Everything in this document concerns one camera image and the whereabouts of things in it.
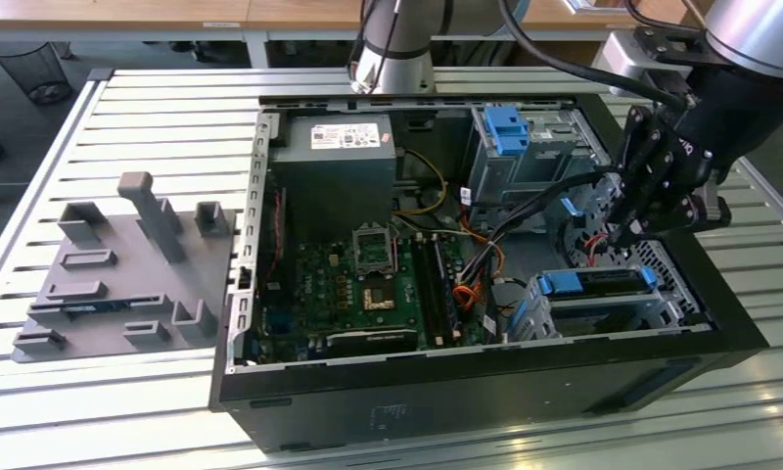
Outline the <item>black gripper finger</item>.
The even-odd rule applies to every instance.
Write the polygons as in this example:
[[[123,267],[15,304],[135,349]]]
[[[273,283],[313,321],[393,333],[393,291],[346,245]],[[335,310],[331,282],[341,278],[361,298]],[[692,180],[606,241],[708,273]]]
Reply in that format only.
[[[648,177],[629,193],[629,232],[637,239],[657,238],[661,234],[706,229],[706,206],[686,188],[672,188],[670,180]]]
[[[624,140],[617,156],[620,192],[610,206],[610,233],[614,245],[630,245],[630,224],[641,217],[649,203],[653,176],[648,170],[657,152],[660,137],[654,137],[652,110],[644,106],[630,108],[624,127]]]

